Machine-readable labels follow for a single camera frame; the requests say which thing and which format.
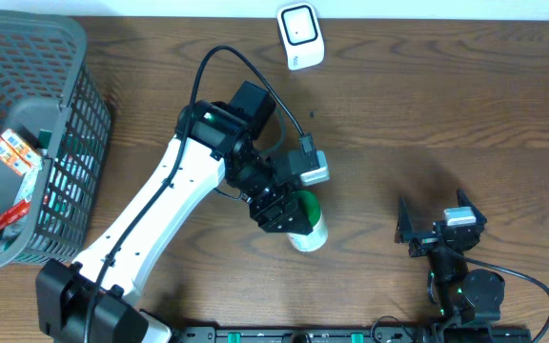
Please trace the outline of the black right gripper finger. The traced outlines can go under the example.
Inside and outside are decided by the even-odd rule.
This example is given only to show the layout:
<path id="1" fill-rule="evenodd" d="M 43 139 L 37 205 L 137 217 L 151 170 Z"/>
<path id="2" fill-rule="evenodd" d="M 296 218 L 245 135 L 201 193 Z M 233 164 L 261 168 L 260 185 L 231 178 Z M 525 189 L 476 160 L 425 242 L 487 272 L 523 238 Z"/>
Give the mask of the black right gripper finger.
<path id="1" fill-rule="evenodd" d="M 407 205 L 402 197 L 397 203 L 397 224 L 395 232 L 395 242 L 408 243 L 413 237 L 413 225 L 410 219 Z"/>
<path id="2" fill-rule="evenodd" d="M 476 218 L 477 224 L 486 224 L 487 218 L 482 214 L 482 212 L 473 204 L 469 199 L 467 194 L 462 189 L 457 189 L 457 204 L 460 207 L 469 207 Z"/>

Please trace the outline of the green lid white jar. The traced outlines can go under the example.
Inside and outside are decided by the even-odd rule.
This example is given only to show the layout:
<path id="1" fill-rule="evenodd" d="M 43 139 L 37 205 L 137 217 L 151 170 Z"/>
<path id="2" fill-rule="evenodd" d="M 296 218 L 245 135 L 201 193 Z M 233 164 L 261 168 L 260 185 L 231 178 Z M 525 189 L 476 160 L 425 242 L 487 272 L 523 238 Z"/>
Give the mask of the green lid white jar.
<path id="1" fill-rule="evenodd" d="M 314 252 L 328 239 L 328 226 L 316 196 L 309 191 L 295 192 L 295 198 L 307 216 L 311 231 L 308 234 L 288 233 L 291 244 L 300 252 Z"/>

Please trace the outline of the orange juice box pair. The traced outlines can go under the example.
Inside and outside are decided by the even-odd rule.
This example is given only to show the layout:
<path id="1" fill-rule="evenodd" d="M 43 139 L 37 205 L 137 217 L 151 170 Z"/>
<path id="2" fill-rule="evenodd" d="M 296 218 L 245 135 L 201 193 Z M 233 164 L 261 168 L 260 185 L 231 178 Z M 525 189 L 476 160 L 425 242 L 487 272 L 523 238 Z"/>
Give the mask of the orange juice box pair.
<path id="1" fill-rule="evenodd" d="M 42 169 L 42 156 L 12 129 L 0 134 L 0 161 L 19 176 Z"/>

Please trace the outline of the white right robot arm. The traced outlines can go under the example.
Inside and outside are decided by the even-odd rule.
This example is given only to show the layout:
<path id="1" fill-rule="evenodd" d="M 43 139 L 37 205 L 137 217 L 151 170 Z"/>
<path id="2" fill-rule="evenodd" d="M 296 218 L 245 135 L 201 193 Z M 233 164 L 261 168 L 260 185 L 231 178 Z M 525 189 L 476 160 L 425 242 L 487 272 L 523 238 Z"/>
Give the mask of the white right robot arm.
<path id="1" fill-rule="evenodd" d="M 505 281 L 496 272 L 470 270 L 464 254 L 480 242 L 487 218 L 457 191 L 457 205 L 442 212 L 429 231 L 413 227 L 404 200 L 398 201 L 395 242 L 406 243 L 412 258 L 425 256 L 433 274 L 437 301 L 447 317 L 461 325 L 490 324 L 500 320 Z"/>

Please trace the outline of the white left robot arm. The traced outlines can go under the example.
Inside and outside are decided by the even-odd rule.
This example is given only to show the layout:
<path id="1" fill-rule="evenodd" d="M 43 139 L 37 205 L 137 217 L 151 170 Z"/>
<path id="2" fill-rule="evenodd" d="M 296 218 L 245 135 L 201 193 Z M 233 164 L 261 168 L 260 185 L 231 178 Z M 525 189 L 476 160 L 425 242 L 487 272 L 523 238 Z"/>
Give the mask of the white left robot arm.
<path id="1" fill-rule="evenodd" d="M 239 190 L 263 231 L 312 233 L 300 192 L 328 179 L 325 155 L 304 134 L 296 150 L 262 156 L 254 142 L 275 107 L 248 82 L 229 102 L 186 107 L 159 167 L 114 223 L 70 264 L 52 260 L 37 275 L 40 331 L 56 342 L 172 341 L 173 329 L 136 303 L 162 252 L 221 183 Z"/>

